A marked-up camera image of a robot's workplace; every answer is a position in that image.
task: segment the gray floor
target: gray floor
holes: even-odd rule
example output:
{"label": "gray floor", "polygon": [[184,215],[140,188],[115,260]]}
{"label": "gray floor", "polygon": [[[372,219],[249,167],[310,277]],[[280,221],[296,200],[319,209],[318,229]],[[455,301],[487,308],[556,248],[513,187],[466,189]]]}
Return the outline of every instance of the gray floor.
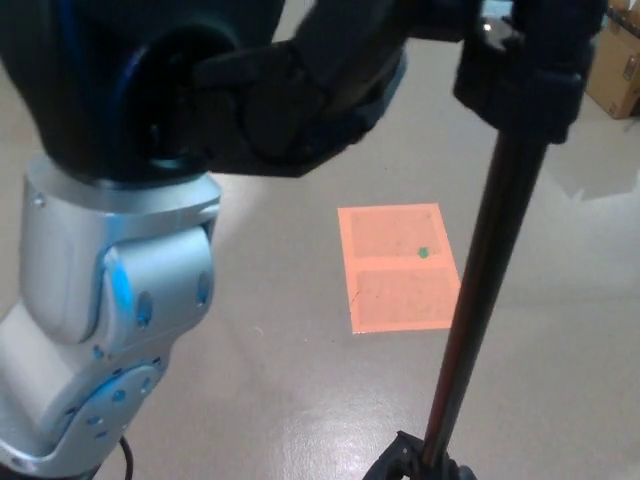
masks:
{"label": "gray floor", "polygon": [[[458,53],[412,44],[380,127],[308,177],[219,177],[216,302],[130,429],[136,479],[357,479],[422,435],[446,333],[351,335],[336,208],[438,202],[462,271],[494,133],[449,93]],[[3,311],[40,147],[5,78],[0,112]],[[482,479],[640,478],[639,149],[587,99],[551,151],[451,445]]]}

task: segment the black metal stand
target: black metal stand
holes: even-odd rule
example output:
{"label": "black metal stand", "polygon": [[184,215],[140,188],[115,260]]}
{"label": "black metal stand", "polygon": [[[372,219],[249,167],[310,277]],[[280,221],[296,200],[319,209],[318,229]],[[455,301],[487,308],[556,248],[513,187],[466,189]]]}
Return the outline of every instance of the black metal stand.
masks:
{"label": "black metal stand", "polygon": [[476,222],[424,442],[399,432],[365,480],[474,480],[447,456],[547,146],[500,133]]}

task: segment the screw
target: screw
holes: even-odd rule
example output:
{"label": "screw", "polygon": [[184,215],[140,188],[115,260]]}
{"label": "screw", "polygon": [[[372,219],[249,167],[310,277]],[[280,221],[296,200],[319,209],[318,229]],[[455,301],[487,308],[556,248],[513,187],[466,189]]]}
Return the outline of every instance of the screw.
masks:
{"label": "screw", "polygon": [[33,197],[33,201],[31,203],[33,203],[34,207],[44,208],[47,202],[45,202],[44,200],[44,195],[38,193],[35,197]]}
{"label": "screw", "polygon": [[102,360],[103,357],[104,357],[104,352],[100,349],[98,345],[95,345],[93,347],[93,358],[95,358],[96,360]]}

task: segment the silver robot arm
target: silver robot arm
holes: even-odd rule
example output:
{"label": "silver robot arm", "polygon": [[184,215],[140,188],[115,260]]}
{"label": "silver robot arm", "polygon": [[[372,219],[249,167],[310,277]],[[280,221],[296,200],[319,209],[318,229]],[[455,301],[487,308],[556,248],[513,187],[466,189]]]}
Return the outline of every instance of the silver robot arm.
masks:
{"label": "silver robot arm", "polygon": [[0,322],[0,464],[67,478],[113,451],[209,308],[219,200],[209,175],[128,191],[29,165],[20,299]]}

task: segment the orange square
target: orange square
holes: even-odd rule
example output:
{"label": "orange square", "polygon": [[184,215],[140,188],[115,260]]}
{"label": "orange square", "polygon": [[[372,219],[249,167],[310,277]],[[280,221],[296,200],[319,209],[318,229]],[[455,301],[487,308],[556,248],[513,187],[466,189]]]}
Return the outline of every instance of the orange square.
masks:
{"label": "orange square", "polygon": [[451,326],[460,279],[437,204],[338,217],[354,333]]}

